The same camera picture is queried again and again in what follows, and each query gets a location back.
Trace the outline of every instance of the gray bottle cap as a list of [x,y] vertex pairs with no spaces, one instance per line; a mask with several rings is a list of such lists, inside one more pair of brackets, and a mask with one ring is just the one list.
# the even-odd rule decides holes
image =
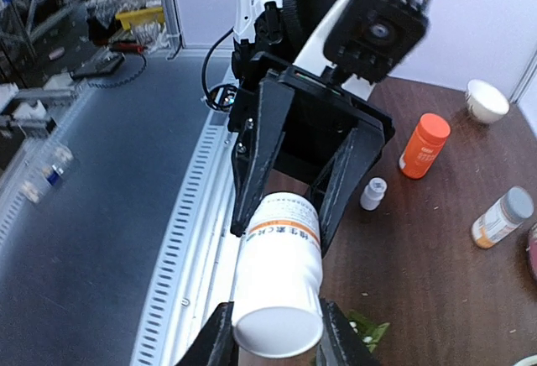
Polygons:
[[511,188],[505,195],[504,202],[505,210],[516,223],[522,223],[534,213],[534,202],[522,187]]

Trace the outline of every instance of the yellow box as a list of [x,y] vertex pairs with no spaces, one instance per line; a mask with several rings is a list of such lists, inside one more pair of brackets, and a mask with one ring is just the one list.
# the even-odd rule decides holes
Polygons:
[[162,7],[146,8],[138,11],[116,14],[116,19],[121,21],[121,26],[125,30],[130,30],[131,24],[145,24],[153,21],[155,18],[160,24],[164,23],[164,10]]

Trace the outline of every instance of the black bracket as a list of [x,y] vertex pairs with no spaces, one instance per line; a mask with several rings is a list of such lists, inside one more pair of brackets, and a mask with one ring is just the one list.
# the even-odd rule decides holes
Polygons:
[[175,366],[237,366],[238,345],[232,334],[232,313],[232,302],[218,305]]
[[249,222],[263,198],[264,186],[284,140],[282,129],[294,94],[293,89],[275,79],[263,79],[259,83],[256,115],[247,118],[233,147],[237,196],[231,232],[238,237],[244,233],[245,220]]
[[370,125],[359,123],[306,192],[306,198],[319,213],[323,257],[352,193],[378,160],[383,147],[383,135]]
[[394,135],[391,118],[272,55],[256,55],[249,70],[228,124],[238,133],[231,231],[245,233],[274,168],[311,185],[325,255],[357,184]]
[[321,299],[321,309],[325,331],[317,346],[316,366],[380,366],[336,303]]

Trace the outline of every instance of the wooden table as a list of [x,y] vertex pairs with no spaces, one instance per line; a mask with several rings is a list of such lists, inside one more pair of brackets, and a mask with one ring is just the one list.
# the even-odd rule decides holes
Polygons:
[[[347,207],[324,259],[321,297],[344,311],[390,322],[376,351],[385,365],[511,366],[537,353],[537,283],[526,263],[528,228],[537,216],[489,250],[470,237],[472,223],[511,186],[537,203],[537,141],[517,107],[490,126],[467,116],[464,96],[437,86],[388,79],[371,102],[389,112],[397,133],[367,179],[388,191],[375,212]],[[422,180],[397,167],[420,115],[434,112],[451,136]],[[299,191],[280,174],[273,191]],[[311,353],[284,361],[244,355],[246,365],[302,365]]]

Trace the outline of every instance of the robotic arm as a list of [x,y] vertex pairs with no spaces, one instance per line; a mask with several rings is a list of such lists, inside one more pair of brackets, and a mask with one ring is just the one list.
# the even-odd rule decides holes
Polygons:
[[244,233],[275,168],[310,186],[326,254],[394,135],[391,118],[366,100],[424,37],[428,1],[237,0],[233,234]]

